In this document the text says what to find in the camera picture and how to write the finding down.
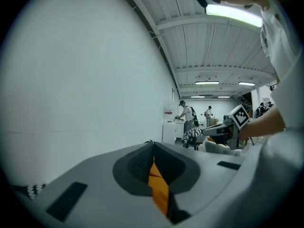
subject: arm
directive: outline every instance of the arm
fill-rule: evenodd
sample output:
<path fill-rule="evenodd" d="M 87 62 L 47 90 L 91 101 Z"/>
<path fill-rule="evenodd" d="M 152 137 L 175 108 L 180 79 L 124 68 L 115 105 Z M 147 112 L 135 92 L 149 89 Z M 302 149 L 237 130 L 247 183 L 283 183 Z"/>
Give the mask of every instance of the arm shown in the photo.
<path fill-rule="evenodd" d="M 258 137 L 277 133 L 285 127 L 284 121 L 276 105 L 261 117 L 247 123 L 240 131 L 240 139 Z"/>
<path fill-rule="evenodd" d="M 179 116 L 179 118 L 183 117 L 184 115 L 186 115 L 186 113 L 182 113 L 182 114 Z"/>

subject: white shirt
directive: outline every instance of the white shirt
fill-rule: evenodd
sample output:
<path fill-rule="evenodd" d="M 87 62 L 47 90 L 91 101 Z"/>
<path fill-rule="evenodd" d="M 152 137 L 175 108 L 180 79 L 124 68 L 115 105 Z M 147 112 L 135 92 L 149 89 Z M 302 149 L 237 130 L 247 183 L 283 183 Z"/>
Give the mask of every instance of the white shirt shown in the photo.
<path fill-rule="evenodd" d="M 271 97 L 287 128 L 304 127 L 304 114 L 298 114 L 303 111 L 304 105 L 303 45 L 281 4 L 276 0 L 269 0 L 269 3 L 271 9 L 262 12 L 265 28 L 261 32 L 261 38 L 267 39 L 268 47 L 263 42 L 262 45 L 280 79 Z"/>
<path fill-rule="evenodd" d="M 266 57 L 270 58 L 271 64 L 279 79 L 282 79 L 293 65 L 295 54 L 290 48 L 287 35 L 281 23 L 275 17 L 274 8 L 261 11 L 263 26 L 261 29 L 261 43 Z"/>
<path fill-rule="evenodd" d="M 186 115 L 185 115 L 185 118 L 186 118 L 186 121 L 187 121 L 187 122 L 188 122 L 188 121 L 191 121 L 191 120 L 193 119 L 192 110 L 191 110 L 190 106 L 187 105 L 187 106 L 184 108 L 183 113 L 186 114 Z"/>
<path fill-rule="evenodd" d="M 207 116 L 206 117 L 211 117 L 211 109 L 207 109 Z"/>

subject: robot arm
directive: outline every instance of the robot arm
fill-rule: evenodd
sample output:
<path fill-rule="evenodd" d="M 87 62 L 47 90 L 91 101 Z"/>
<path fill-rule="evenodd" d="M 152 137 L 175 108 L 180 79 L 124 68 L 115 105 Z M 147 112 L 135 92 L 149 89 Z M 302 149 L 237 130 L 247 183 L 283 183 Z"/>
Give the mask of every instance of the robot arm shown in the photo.
<path fill-rule="evenodd" d="M 242 105 L 238 105 L 228 115 L 224 116 L 223 124 L 218 124 L 203 130 L 203 135 L 210 136 L 217 144 L 227 144 L 231 150 L 239 147 L 240 129 L 249 122 L 249 115 Z"/>

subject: ceiling beam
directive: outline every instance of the ceiling beam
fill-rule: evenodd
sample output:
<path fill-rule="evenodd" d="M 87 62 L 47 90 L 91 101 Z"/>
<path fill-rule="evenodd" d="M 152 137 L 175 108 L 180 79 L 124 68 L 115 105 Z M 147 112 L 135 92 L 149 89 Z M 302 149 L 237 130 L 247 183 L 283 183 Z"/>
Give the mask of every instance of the ceiling beam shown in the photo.
<path fill-rule="evenodd" d="M 241 27 L 244 29 L 249 29 L 254 32 L 260 33 L 261 28 L 250 25 L 248 23 L 236 20 L 236 19 L 230 19 L 225 18 L 221 16 L 213 16 L 213 15 L 186 15 L 181 17 L 176 17 L 172 19 L 166 19 L 163 21 L 160 21 L 157 24 L 157 29 L 168 29 L 175 26 L 180 25 L 188 25 L 188 24 L 200 24 L 200 23 L 218 23 L 218 24 L 229 24 L 229 20 L 231 20 L 232 26 Z"/>
<path fill-rule="evenodd" d="M 213 100 L 213 101 L 231 101 L 231 100 L 237 100 L 236 98 L 217 98 L 217 97 L 214 97 L 214 98 L 199 98 L 199 99 L 196 99 L 196 98 L 190 98 L 190 96 L 182 96 L 181 97 L 182 100 L 191 100 L 191 101 L 207 101 L 207 100 Z"/>
<path fill-rule="evenodd" d="M 185 67 L 178 68 L 175 70 L 176 74 L 185 74 L 185 73 L 202 73 L 202 72 L 229 72 L 229 73 L 239 73 L 242 75 L 250 76 L 263 76 L 274 80 L 276 78 L 275 74 L 268 72 L 258 71 L 254 69 L 242 68 L 242 67 L 229 67 L 229 66 L 195 66 L 195 67 Z"/>
<path fill-rule="evenodd" d="M 154 19 L 152 18 L 151 14 L 149 13 L 148 9 L 146 8 L 146 6 L 142 2 L 142 0 L 133 0 L 133 1 L 135 2 L 137 7 L 141 10 L 142 14 L 147 19 L 147 21 L 150 24 L 150 26 L 151 26 L 153 32 L 155 33 L 155 35 L 157 35 L 157 36 L 160 35 L 161 33 L 157 29 L 157 26 L 154 22 Z M 173 74 L 173 79 L 175 81 L 175 84 L 177 85 L 177 90 L 179 91 L 179 94 L 180 94 L 179 84 L 178 84 L 178 81 L 177 81 L 177 78 L 176 78 L 175 70 L 174 70 L 174 67 L 173 67 L 173 62 L 172 62 L 171 56 L 169 54 L 169 51 L 167 50 L 166 44 L 165 44 L 164 40 L 162 39 L 162 37 L 159 36 L 157 39 L 158 39 L 158 41 L 159 41 L 159 43 L 162 47 L 162 50 L 163 50 L 164 54 L 166 55 L 166 58 L 167 58 L 168 63 L 169 63 L 169 67 L 170 67 L 170 69 L 172 71 L 172 74 Z"/>
<path fill-rule="evenodd" d="M 182 93 L 181 96 L 199 96 L 199 95 L 216 95 L 216 96 L 230 96 L 232 92 L 192 92 L 192 93 Z"/>
<path fill-rule="evenodd" d="M 240 90 L 241 88 L 244 89 L 253 89 L 252 86 L 248 85 L 236 85 L 236 84 L 217 84 L 217 85 L 180 85 L 180 89 L 191 89 L 191 88 L 235 88 L 237 90 Z"/>
<path fill-rule="evenodd" d="M 244 90 L 238 91 L 237 93 L 231 94 L 231 96 L 233 96 L 233 97 L 240 97 L 240 96 L 245 95 L 245 94 L 247 94 L 247 93 L 249 93 L 249 92 L 251 92 L 251 91 L 253 91 L 255 89 L 263 87 L 263 86 L 265 86 L 265 85 L 267 85 L 267 84 L 269 84 L 271 82 L 273 82 L 273 81 L 271 79 L 269 79 L 269 78 L 263 79 L 260 83 L 257 83 L 251 89 L 246 88 L 246 90 L 244 89 Z"/>

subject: backpack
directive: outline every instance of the backpack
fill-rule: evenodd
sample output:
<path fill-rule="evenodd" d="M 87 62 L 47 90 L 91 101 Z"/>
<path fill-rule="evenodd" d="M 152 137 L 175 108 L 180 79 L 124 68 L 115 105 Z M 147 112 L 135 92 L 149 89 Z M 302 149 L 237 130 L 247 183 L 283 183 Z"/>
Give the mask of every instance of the backpack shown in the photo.
<path fill-rule="evenodd" d="M 261 114 L 260 107 L 258 107 L 258 108 L 256 109 L 256 118 L 259 117 L 259 116 L 261 116 L 261 115 L 262 115 L 262 114 Z"/>

